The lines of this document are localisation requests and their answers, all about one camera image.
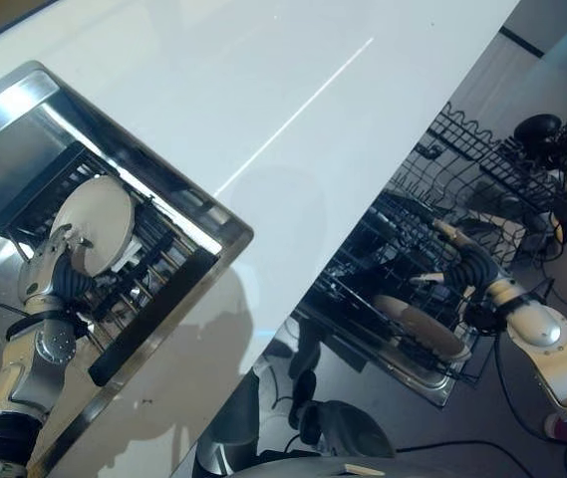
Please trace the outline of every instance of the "white table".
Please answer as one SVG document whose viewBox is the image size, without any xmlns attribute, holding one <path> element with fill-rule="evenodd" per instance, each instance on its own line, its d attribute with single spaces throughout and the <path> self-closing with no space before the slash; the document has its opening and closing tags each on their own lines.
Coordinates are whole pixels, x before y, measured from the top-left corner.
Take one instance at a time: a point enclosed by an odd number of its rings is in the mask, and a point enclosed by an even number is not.
<svg viewBox="0 0 567 478">
<path fill-rule="evenodd" d="M 40 61 L 255 231 L 53 476 L 170 474 L 516 3 L 62 0 L 0 35 L 0 77 Z"/>
</svg>

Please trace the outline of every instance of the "dishwasher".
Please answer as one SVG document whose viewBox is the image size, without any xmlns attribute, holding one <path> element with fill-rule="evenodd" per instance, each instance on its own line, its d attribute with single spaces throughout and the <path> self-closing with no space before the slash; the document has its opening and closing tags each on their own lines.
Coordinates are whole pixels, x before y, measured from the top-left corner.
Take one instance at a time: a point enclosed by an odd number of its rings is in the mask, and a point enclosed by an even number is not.
<svg viewBox="0 0 567 478">
<path fill-rule="evenodd" d="M 94 287 L 68 304 L 80 331 L 77 352 L 29 476 L 47 474 L 253 236 L 222 204 L 45 67 L 30 63 L 0 80 L 4 302 L 21 307 L 15 296 L 22 262 L 8 260 L 7 248 L 28 262 L 61 229 L 56 220 L 73 197 L 88 211 L 113 214 L 117 204 L 85 196 L 105 184 L 119 191 L 119 203 L 131 205 L 127 233 L 113 234 L 125 248 L 104 271 L 90 274 Z M 95 248 L 97 254 L 98 246 L 86 244 L 85 253 Z M 29 320 L 26 315 L 12 324 L 7 337 L 33 325 Z"/>
<path fill-rule="evenodd" d="M 543 127 L 542 141 L 558 151 L 553 155 L 541 154 L 529 139 Z M 351 366 L 374 362 L 445 406 L 457 382 L 478 384 L 492 344 L 483 338 L 505 324 L 483 291 L 410 281 L 458 262 L 457 251 L 426 224 L 424 208 L 505 269 L 558 259 L 567 244 L 567 122 L 534 117 L 499 140 L 447 103 L 291 315 L 318 327 L 323 342 Z M 379 295 L 433 319 L 444 327 L 441 335 L 453 334 L 467 352 L 442 356 L 388 317 Z"/>
</svg>

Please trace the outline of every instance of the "white plate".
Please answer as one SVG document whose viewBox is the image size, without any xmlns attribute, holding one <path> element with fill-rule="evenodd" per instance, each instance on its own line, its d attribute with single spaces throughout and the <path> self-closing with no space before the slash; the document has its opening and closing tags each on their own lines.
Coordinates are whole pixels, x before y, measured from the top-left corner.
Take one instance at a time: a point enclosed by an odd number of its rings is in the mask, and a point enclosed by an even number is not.
<svg viewBox="0 0 567 478">
<path fill-rule="evenodd" d="M 135 224 L 133 199 L 111 177 L 90 179 L 68 196 L 53 222 L 51 234 L 64 224 L 73 254 L 73 266 L 95 277 L 122 256 Z M 91 247 L 79 244 L 87 239 Z"/>
</svg>

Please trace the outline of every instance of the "silver robot arm segment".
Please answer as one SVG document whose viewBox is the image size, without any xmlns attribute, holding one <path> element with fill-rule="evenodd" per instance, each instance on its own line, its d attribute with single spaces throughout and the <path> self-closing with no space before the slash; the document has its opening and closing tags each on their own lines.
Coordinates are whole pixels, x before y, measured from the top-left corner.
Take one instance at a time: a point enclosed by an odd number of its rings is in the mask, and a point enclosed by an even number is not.
<svg viewBox="0 0 567 478">
<path fill-rule="evenodd" d="M 423 274 L 413 282 L 445 282 L 485 290 L 506 320 L 513 342 L 533 361 L 556 411 L 567 420 L 567 319 L 529 296 L 487 251 L 461 231 L 438 219 L 432 226 L 458 249 L 462 259 L 451 271 Z"/>
</svg>

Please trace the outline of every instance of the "dish rack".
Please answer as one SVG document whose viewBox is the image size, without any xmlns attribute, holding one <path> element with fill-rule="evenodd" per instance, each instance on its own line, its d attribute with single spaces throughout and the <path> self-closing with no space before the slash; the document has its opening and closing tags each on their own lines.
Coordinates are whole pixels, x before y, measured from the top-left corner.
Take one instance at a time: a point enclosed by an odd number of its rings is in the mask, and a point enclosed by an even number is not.
<svg viewBox="0 0 567 478">
<path fill-rule="evenodd" d="M 413 285 L 410 277 L 458 261 L 457 251 L 419 213 L 423 206 L 462 229 L 505 268 L 557 254 L 547 246 L 556 231 L 546 218 L 567 203 L 567 188 L 561 177 L 520 161 L 515 146 L 512 138 L 498 141 L 445 105 L 293 317 L 322 325 L 438 406 L 446 404 L 457 381 L 476 386 L 489 347 L 482 359 L 442 361 L 372 303 L 377 294 L 409 303 L 474 351 L 480 337 L 497 333 L 502 323 L 473 288 Z"/>
<path fill-rule="evenodd" d="M 49 237 L 66 198 L 103 175 L 115 179 L 134 201 L 135 247 L 121 268 L 100 274 L 96 287 L 70 305 L 89 323 L 87 338 L 100 355 L 89 368 L 97 386 L 117 373 L 217 261 L 153 197 L 144 196 L 114 165 L 79 142 L 70 144 L 0 212 L 0 236 L 36 249 Z"/>
</svg>

